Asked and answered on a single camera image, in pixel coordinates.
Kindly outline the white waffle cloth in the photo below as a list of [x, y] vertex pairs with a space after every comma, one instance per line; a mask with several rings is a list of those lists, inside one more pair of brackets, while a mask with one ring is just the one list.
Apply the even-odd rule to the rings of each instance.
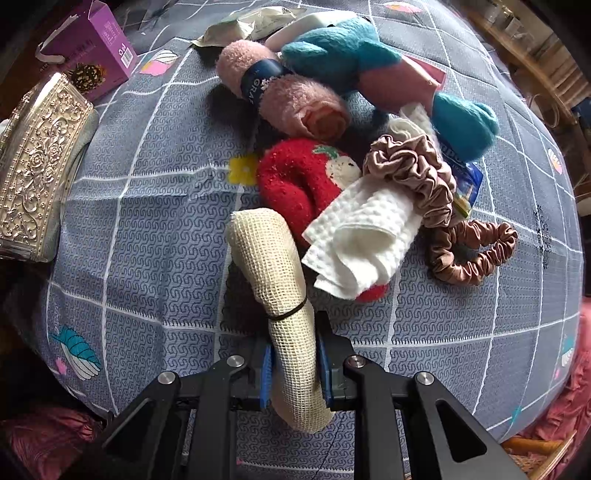
[[317, 273], [315, 288], [355, 300], [390, 283], [421, 223], [407, 189], [360, 177], [304, 230], [303, 264]]

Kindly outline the red fuzzy sock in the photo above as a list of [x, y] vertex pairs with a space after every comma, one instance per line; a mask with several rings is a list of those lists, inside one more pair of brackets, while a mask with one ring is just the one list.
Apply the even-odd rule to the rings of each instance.
[[307, 251], [304, 230], [362, 176], [355, 160], [334, 146], [308, 138], [280, 141], [264, 153], [256, 171], [263, 203], [279, 212], [295, 244]]

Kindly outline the blue Tempo tissue pack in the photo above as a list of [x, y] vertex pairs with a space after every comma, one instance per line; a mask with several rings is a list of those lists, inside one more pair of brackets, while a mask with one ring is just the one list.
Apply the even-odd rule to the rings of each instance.
[[450, 165], [456, 180], [454, 209], [462, 220], [466, 220], [476, 203], [484, 175], [476, 162], [462, 161], [443, 138], [439, 138], [439, 142], [442, 156]]

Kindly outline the grey checked bed quilt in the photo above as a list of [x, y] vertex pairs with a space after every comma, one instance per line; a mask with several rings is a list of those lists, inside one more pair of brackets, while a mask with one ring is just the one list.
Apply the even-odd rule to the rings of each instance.
[[[276, 136], [221, 85], [214, 55], [190, 46], [246, 8], [141, 1], [117, 13], [142, 62], [160, 52], [174, 61], [158, 77], [136, 67], [98, 102], [33, 324], [49, 369], [97, 412], [120, 412], [164, 370], [211, 366], [256, 309], [223, 232], [233, 211], [259, 206], [252, 152]], [[383, 1], [308, 9], [370, 18], [383, 41], [442, 68], [447, 93], [498, 116], [475, 217], [517, 230], [507, 264], [478, 288], [447, 285], [418, 237], [384, 299], [310, 297], [360, 353], [403, 375], [433, 372], [492, 436], [511, 437], [559, 394], [581, 338], [584, 255], [558, 145], [450, 2], [417, 1], [409, 14]]]

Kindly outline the mauve satin scrunchie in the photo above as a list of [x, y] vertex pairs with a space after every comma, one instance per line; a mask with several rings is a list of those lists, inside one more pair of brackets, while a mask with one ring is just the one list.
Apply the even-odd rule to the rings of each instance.
[[426, 134], [406, 140], [382, 135], [370, 146], [363, 173], [407, 189], [425, 227], [451, 225], [457, 183], [451, 167]]

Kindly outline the purple cardboard box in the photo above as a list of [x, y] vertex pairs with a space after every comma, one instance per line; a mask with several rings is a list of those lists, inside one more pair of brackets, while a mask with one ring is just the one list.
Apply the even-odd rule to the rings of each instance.
[[126, 82], [138, 56], [103, 1], [83, 1], [38, 44], [35, 58], [94, 101]]

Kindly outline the beige mesh cloth roll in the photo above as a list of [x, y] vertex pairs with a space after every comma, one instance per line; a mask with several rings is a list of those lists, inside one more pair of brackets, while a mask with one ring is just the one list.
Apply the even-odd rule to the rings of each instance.
[[317, 373], [315, 310], [297, 246], [280, 213], [236, 211], [225, 229], [231, 257], [267, 317], [276, 354], [270, 400], [294, 430], [314, 434], [332, 421]]

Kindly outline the ornate gold tissue box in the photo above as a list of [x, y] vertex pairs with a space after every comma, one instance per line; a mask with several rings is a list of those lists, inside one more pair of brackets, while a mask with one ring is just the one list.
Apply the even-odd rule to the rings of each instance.
[[63, 73], [27, 92], [1, 128], [1, 256], [55, 258], [69, 190], [99, 115]]

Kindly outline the beige wet wipes pack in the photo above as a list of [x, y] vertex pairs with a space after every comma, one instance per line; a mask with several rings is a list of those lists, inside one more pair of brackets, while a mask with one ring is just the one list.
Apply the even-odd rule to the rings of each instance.
[[191, 44], [198, 48], [225, 47], [238, 40], [264, 39], [296, 21], [306, 11], [305, 8], [283, 6], [234, 11], [228, 17], [209, 26], [204, 34], [193, 39]]

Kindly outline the pink blanket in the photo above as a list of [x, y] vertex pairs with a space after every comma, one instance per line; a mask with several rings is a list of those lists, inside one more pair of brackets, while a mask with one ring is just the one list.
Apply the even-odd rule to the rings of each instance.
[[574, 442], [569, 451], [572, 456], [590, 428], [590, 298], [581, 305], [579, 339], [575, 350], [574, 366], [560, 394], [550, 403], [546, 412], [525, 429], [523, 437], [557, 441], [564, 440], [573, 431]]

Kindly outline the brown satin scrunchie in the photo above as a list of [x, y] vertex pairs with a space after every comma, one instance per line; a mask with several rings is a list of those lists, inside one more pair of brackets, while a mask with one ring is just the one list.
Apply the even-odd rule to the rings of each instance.
[[480, 286], [511, 259], [517, 243], [517, 231], [506, 222], [471, 220], [436, 229], [428, 251], [431, 272], [451, 285]]

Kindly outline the blue pink plush toy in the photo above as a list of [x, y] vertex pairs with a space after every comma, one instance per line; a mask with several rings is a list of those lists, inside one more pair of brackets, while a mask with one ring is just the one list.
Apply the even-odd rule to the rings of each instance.
[[384, 112], [422, 106], [436, 133], [464, 162], [481, 158], [496, 140], [499, 122], [491, 107], [444, 93], [429, 70], [382, 42], [363, 17], [311, 29], [280, 52], [295, 73], [341, 95], [359, 92]]

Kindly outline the wooden desk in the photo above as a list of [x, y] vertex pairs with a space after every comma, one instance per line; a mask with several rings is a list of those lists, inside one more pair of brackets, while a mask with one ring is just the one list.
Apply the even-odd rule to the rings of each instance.
[[570, 51], [523, 1], [464, 1], [528, 106], [551, 129], [590, 127], [590, 81]]

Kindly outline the pink towel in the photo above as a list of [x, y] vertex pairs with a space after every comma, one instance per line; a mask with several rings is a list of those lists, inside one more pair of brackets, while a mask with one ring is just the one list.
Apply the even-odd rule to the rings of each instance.
[[263, 44], [230, 43], [217, 59], [216, 72], [236, 97], [287, 136], [334, 142], [349, 127], [349, 110], [334, 90], [290, 71]]

